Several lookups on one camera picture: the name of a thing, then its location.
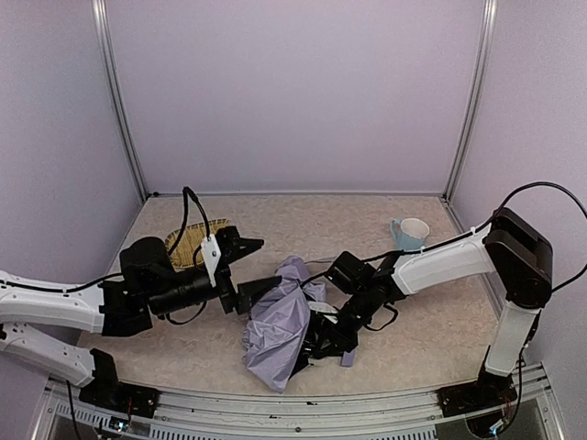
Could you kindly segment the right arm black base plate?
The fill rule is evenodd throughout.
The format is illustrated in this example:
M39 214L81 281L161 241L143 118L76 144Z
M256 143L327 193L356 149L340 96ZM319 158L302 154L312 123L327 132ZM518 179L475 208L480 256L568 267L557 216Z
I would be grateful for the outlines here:
M442 414L447 418L513 402L517 392L509 379L501 383L475 380L443 387L437 391L437 396Z

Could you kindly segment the lilac umbrella with black lining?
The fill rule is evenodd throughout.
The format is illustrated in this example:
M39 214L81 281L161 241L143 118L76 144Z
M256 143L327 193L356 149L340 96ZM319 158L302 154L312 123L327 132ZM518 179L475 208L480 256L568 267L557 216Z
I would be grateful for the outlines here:
M290 377L308 365L303 342L322 317L312 312L311 301L326 302L322 282L310 281L310 272L297 256L288 257L275 271L281 284L266 293L250 310L243 332L242 362L272 391L285 391Z

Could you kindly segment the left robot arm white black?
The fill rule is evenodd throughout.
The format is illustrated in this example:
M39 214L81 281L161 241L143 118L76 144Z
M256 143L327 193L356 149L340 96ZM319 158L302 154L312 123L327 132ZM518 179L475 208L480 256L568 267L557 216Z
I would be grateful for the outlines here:
M69 345L39 325L82 330L106 337L131 337L166 318L218 299L225 313L247 313L281 277L234 284L230 266L261 249L234 226L205 238L202 268L177 270L164 242L147 236L124 249L120 271L83 285L29 280L1 274L1 349L72 385L98 390L119 383L114 359L98 349Z

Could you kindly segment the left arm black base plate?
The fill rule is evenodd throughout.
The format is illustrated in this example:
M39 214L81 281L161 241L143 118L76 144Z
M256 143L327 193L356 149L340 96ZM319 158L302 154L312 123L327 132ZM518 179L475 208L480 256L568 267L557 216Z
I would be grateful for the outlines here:
M160 396L161 392L151 387L94 379L80 389L79 400L102 409L151 419Z

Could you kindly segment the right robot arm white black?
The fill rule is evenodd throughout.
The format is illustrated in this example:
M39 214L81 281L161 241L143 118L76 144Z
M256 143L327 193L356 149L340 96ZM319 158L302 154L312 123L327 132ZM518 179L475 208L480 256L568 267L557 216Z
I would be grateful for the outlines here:
M358 344L382 308L430 287L473 275L495 273L506 290L497 332L475 385L507 389L541 311L552 296L553 249L513 210L503 207L491 221L461 236L418 251L388 252L379 267L342 252L326 278L349 299L337 314L322 316L315 358L341 355Z

